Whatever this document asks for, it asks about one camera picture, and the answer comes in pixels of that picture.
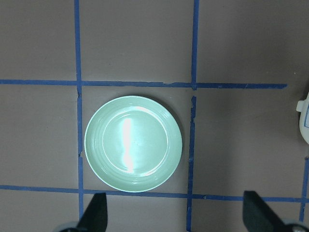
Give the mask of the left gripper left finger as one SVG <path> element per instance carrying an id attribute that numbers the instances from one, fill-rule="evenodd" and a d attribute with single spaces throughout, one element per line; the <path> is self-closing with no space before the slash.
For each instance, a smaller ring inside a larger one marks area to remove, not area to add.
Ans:
<path id="1" fill-rule="evenodd" d="M 96 193 L 76 228 L 79 232 L 105 232 L 107 225 L 108 210 L 106 193 Z"/>

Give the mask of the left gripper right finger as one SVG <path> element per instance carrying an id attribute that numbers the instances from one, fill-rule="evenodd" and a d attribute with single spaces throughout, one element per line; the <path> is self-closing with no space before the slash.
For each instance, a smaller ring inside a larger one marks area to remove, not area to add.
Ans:
<path id="1" fill-rule="evenodd" d="M 242 219 L 249 232 L 289 232 L 290 228 L 255 191 L 244 191 Z"/>

